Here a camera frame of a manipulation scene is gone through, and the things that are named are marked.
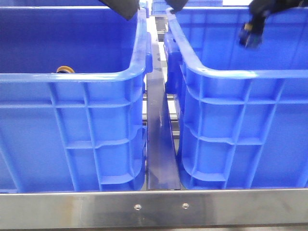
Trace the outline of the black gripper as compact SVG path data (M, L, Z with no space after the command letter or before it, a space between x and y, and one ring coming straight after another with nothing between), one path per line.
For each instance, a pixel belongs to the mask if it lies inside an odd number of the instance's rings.
M295 7L307 7L307 0L253 0L249 4L252 15L251 33L261 36L264 31L266 15L278 13Z

